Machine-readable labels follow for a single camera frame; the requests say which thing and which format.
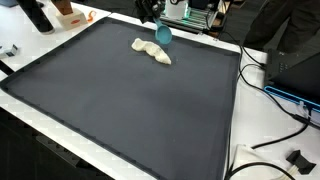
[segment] orange object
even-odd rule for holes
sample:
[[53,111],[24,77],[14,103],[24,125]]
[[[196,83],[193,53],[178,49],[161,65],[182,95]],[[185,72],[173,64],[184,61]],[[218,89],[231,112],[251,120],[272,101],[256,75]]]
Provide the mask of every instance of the orange object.
[[95,11],[90,11],[90,13],[89,13],[89,15],[88,15],[88,22],[92,22],[93,21],[93,17],[95,17],[96,16],[96,14],[97,14],[97,12],[95,12]]

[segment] white table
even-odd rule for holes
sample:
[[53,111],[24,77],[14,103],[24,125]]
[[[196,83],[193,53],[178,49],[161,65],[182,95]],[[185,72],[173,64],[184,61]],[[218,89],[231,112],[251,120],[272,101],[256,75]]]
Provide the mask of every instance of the white table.
[[[54,6],[47,1],[44,1],[44,3],[46,4],[44,11],[56,28],[56,32],[53,35],[41,35],[19,7],[9,9],[0,6],[0,22],[10,21],[10,24],[0,24],[0,44],[14,43],[20,48],[17,56],[3,60],[5,64],[15,71],[85,29],[85,26],[82,26],[68,32],[63,31],[54,17],[56,11]],[[97,16],[94,18],[94,21],[97,21],[102,17],[109,16],[110,18],[155,29],[155,25],[153,23],[141,24],[137,19],[120,14],[111,14],[106,11],[77,4],[73,4],[73,7],[77,7],[86,15],[91,10],[95,10],[97,12]],[[172,32],[176,36],[239,52],[238,46],[215,40],[206,35],[194,35],[176,29],[172,29]],[[248,52],[258,61],[266,61],[265,53],[253,50],[248,50]],[[252,61],[244,55],[242,59],[242,66],[247,63],[252,63]],[[262,86],[263,72],[255,68],[248,68],[244,74],[249,82],[260,87]],[[5,77],[6,75],[0,72],[0,80]],[[294,104],[281,99],[279,99],[279,101],[289,111],[296,112]],[[26,104],[19,102],[1,90],[0,106],[114,179],[154,179],[150,175],[118,158],[80,134],[61,125],[46,115],[41,114]],[[240,82],[237,87],[232,123],[232,154],[234,154],[234,149],[237,144],[246,144],[251,146],[261,142],[270,141],[291,134],[302,126],[299,122],[282,113],[266,96],[248,87],[243,82]],[[295,149],[301,149],[303,155],[308,160],[319,164],[320,131],[308,128],[306,132],[298,137],[276,145],[261,148],[258,152],[264,157],[267,157],[268,160],[272,161],[274,164],[283,168],[288,168],[289,163],[286,162],[285,157],[289,152]],[[249,173],[240,173],[241,176],[238,176],[237,179],[254,179],[254,168],[247,172]],[[308,176],[297,176],[297,179],[318,180],[320,179],[320,168],[316,167]]]

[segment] mat border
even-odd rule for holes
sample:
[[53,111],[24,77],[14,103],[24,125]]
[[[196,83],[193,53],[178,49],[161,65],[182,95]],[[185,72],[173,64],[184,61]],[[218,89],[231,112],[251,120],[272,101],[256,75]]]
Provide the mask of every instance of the mat border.
[[[156,173],[155,171],[153,171],[151,168],[148,168],[146,166],[144,166],[143,164],[140,164],[139,162],[137,162],[136,160],[130,158],[129,156],[125,155],[124,153],[121,153],[120,151],[117,151],[116,149],[114,149],[113,147],[109,146],[108,144],[105,144],[103,142],[101,142],[100,140],[96,139],[94,136],[90,136],[89,134],[85,133],[85,132],[82,132],[79,128],[76,128],[74,127],[73,125],[67,123],[66,121],[64,121],[63,119],[60,119],[58,117],[56,117],[55,115],[51,114],[50,112],[47,112],[45,110],[43,110],[42,108],[38,107],[36,104],[33,104],[33,103],[30,103],[29,101],[25,100],[23,97],[21,96],[18,96],[16,94],[14,94],[13,92],[10,92],[9,88],[7,87],[7,84],[10,83],[11,81],[13,81],[14,79],[16,79],[17,77],[21,76],[23,73],[27,72],[28,70],[30,70],[31,68],[47,61],[47,57],[49,56],[54,56],[56,52],[62,50],[64,47],[66,46],[70,46],[72,45],[72,43],[74,43],[76,40],[79,40],[79,38],[85,34],[87,34],[88,32],[94,30],[97,26],[101,25],[101,24],[105,24],[107,22],[112,22],[112,23],[121,23],[121,24],[129,24],[131,26],[137,26],[139,28],[141,28],[142,30],[144,31],[148,31],[149,32],[152,32],[154,33],[155,31],[152,30],[152,29],[149,29],[149,28],[145,28],[145,27],[142,27],[142,26],[138,26],[136,24],[131,24],[131,23],[127,23],[125,21],[121,21],[121,20],[118,20],[118,19],[114,19],[112,17],[104,17],[100,20],[98,20],[97,22],[95,22],[94,24],[92,24],[91,26],[87,27],[86,29],[84,29],[83,31],[81,31],[79,34],[75,35],[74,37],[70,38],[69,40],[67,40],[66,42],[64,42],[63,44],[57,46],[56,48],[54,48],[52,51],[46,53],[45,55],[39,57],[38,59],[34,60],[33,62],[29,63],[28,65],[20,68],[19,70],[17,70],[16,72],[14,72],[13,74],[11,74],[10,76],[6,77],[4,80],[2,80],[0,82],[0,89],[2,89],[5,93],[7,93],[8,95],[14,97],[15,99],[23,102],[24,104],[36,109],[37,111],[39,111],[40,113],[42,114],[45,114],[46,116],[54,119],[56,122],[66,126],[67,128],[79,133],[80,135],[84,136],[85,138],[93,141],[94,143],[96,143],[97,145],[101,146],[102,148],[104,148],[105,150],[113,153],[114,155],[118,156],[119,158],[127,161],[128,163],[136,166],[137,168],[141,169],[142,171],[148,173],[149,175],[153,176],[154,178],[156,179],[161,179],[161,180],[167,180],[167,178],[161,176],[160,174]],[[178,36],[174,36],[173,39],[183,39],[183,40],[186,40],[186,41],[192,41],[194,42],[195,44],[195,47],[196,48],[199,48],[199,45],[200,46],[203,46],[203,47],[208,47],[208,48],[212,48],[212,49],[215,49],[218,53],[220,54],[224,54],[224,55],[227,55],[227,56],[238,56],[239,60],[237,61],[237,68],[236,68],[236,72],[238,72],[238,66],[240,64],[240,54],[237,53],[237,52],[233,52],[233,51],[229,51],[229,50],[225,50],[225,49],[222,49],[222,48],[219,48],[219,47],[215,47],[215,46],[211,46],[211,45],[208,45],[208,44],[204,44],[204,43],[201,43],[201,42],[198,42],[198,41],[193,41],[193,40],[190,40],[190,39],[185,39],[183,37],[178,37]],[[224,138],[225,139],[228,139],[228,136],[229,136],[229,133],[231,131],[231,124],[232,124],[232,115],[233,115],[233,109],[234,109],[234,102],[235,102],[235,97],[236,97],[236,88],[237,88],[237,81],[236,81],[236,78],[237,78],[237,73],[234,73],[233,74],[233,77],[228,77],[228,80],[232,81],[232,108],[230,109],[230,112],[226,112],[228,115],[229,115],[229,118],[230,119],[230,122],[227,124],[228,126],[228,130],[227,130],[227,133],[224,134]],[[225,142],[225,144],[223,144],[223,147],[224,147],[224,156],[222,156],[222,162],[223,162],[223,166],[221,167],[220,171],[221,174],[220,174],[220,177],[217,177],[218,179],[222,179],[223,177],[223,174],[224,174],[224,169],[225,169],[225,161],[226,161],[226,155],[227,155],[227,150],[228,150],[228,147],[227,147],[227,144],[228,144],[228,141]]]

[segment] rubber mat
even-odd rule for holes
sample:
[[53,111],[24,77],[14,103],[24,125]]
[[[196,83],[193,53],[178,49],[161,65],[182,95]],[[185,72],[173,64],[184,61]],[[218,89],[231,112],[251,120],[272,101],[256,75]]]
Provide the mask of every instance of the rubber mat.
[[169,66],[135,38],[154,31],[102,19],[1,88],[158,179],[222,179],[239,54],[174,37]]

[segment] black mat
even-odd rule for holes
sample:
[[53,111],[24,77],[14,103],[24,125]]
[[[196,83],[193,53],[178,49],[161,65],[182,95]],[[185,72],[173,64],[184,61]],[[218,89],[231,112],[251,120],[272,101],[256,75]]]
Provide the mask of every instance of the black mat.
[[239,54],[175,37],[168,66],[137,37],[154,31],[100,20],[1,88],[156,178],[222,179]]

